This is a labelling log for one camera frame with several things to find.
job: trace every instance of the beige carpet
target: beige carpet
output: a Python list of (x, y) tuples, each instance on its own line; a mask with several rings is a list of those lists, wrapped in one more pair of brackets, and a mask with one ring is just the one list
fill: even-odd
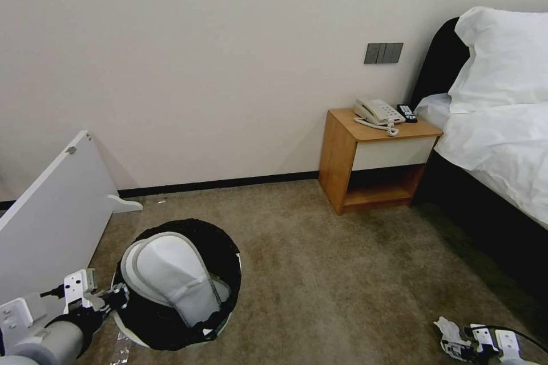
[[(315, 180), (138, 200), (144, 210), (114, 215), (94, 255), (102, 287), (137, 234), (190, 217), (228, 232), (243, 278), (217, 341), (179, 352), (132, 345), (129, 365), (456, 364), (432, 325), (440, 315), (537, 336), (546, 319), (433, 206), (339, 217)], [(79, 364), (109, 364), (117, 333), (110, 319)]]

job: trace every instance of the telephone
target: telephone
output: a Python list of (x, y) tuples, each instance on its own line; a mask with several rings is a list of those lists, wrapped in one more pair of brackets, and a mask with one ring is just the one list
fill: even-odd
[(396, 136), (400, 131), (394, 128), (394, 124), (405, 122), (405, 118), (400, 113), (382, 100), (357, 98), (354, 113), (359, 115), (354, 119), (356, 123), (386, 130), (390, 137)]
[(356, 104), (354, 104), (354, 112), (375, 125), (398, 124), (405, 121), (400, 113), (382, 100), (357, 98)]

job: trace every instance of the white drawer front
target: white drawer front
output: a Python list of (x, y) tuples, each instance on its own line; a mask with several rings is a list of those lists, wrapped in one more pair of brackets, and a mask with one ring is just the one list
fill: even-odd
[(427, 161), (435, 142), (436, 137), (423, 137), (358, 143), (352, 171), (423, 164)]

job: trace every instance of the pillowcase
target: pillowcase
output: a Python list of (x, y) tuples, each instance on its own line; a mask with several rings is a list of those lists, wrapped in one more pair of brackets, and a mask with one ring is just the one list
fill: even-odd
[(451, 113), (548, 102), (548, 13), (474, 7), (455, 32), (470, 58), (449, 90)]

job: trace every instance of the nightstand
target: nightstand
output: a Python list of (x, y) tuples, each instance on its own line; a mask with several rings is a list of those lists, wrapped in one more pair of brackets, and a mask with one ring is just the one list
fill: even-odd
[(409, 205), (442, 131), (419, 117), (396, 124), (390, 137), (355, 117), (351, 108), (332, 109), (325, 122), (319, 180), (335, 211)]

